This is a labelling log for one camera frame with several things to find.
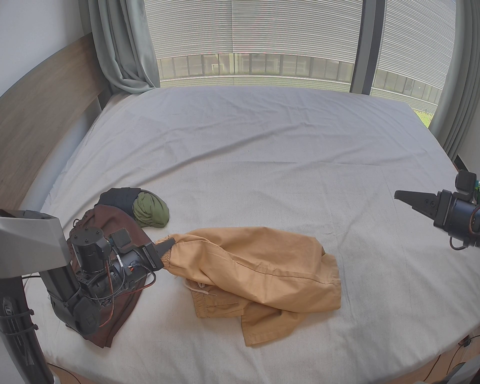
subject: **white drawstring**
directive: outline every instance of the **white drawstring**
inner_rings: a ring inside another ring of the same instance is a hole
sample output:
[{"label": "white drawstring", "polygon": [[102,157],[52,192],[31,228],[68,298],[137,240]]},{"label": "white drawstring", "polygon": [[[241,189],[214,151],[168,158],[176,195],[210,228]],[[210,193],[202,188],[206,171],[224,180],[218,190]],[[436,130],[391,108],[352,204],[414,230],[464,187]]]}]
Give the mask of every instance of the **white drawstring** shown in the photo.
[{"label": "white drawstring", "polygon": [[[205,284],[204,283],[197,283],[198,286],[200,288],[205,288]],[[192,288],[190,287],[188,284],[187,284],[187,280],[184,280],[183,281],[183,285],[186,286],[190,291],[194,291],[194,292],[198,292],[198,293],[203,293],[204,295],[212,295],[212,296],[216,296],[215,293],[210,293],[210,292],[207,292],[207,291],[204,291],[202,289],[195,289],[195,288]]]}]

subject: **white wall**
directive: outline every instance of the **white wall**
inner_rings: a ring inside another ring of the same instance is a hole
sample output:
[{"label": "white wall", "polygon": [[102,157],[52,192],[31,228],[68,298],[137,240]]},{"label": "white wall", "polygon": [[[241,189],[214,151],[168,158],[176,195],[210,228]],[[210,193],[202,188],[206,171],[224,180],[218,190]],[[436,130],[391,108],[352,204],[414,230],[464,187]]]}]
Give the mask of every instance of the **white wall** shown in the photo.
[{"label": "white wall", "polygon": [[[0,0],[0,95],[36,65],[83,35],[78,0]],[[65,135],[53,160],[46,162],[50,166],[42,167],[36,180],[37,192],[29,191],[32,208],[45,199],[45,190],[48,193],[98,113],[97,105],[94,103]],[[23,383],[2,342],[0,377],[2,383]]]},{"label": "white wall", "polygon": [[465,141],[463,142],[458,155],[470,172],[477,174],[480,179],[480,107],[473,115],[472,125],[467,132]]}]

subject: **curtain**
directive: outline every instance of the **curtain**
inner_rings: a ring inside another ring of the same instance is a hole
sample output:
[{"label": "curtain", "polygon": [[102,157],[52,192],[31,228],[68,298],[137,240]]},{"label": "curtain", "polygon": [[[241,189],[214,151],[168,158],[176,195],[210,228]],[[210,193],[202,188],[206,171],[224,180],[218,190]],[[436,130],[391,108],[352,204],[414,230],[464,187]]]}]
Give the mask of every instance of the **curtain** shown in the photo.
[{"label": "curtain", "polygon": [[115,88],[141,93],[160,87],[144,0],[88,0],[98,62]]},{"label": "curtain", "polygon": [[430,131],[453,160],[465,140],[480,99],[480,3],[456,2],[452,61]]}]

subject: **wooden bed frame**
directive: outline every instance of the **wooden bed frame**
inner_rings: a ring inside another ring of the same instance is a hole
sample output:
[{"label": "wooden bed frame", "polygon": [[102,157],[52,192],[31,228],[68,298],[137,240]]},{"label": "wooden bed frame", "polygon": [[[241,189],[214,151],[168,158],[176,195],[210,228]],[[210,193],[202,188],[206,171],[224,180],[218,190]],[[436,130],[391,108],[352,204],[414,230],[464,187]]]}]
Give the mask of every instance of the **wooden bed frame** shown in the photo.
[{"label": "wooden bed frame", "polygon": [[19,208],[55,145],[107,85],[88,34],[0,97],[0,208]]}]

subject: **bed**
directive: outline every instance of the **bed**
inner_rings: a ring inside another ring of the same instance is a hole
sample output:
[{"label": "bed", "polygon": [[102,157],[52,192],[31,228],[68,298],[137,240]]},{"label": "bed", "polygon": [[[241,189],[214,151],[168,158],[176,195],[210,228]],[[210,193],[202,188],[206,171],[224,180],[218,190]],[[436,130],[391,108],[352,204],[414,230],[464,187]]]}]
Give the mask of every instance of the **bed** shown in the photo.
[{"label": "bed", "polygon": [[455,252],[395,190],[454,189],[456,170],[407,104],[286,87],[183,87],[115,95],[42,211],[72,222],[111,187],[170,208],[153,240],[202,227],[269,226],[335,255],[342,306],[245,347],[239,318],[198,319],[180,278],[157,272],[112,348],[53,314],[26,285],[47,359],[98,383],[383,383],[480,323],[478,251]]}]

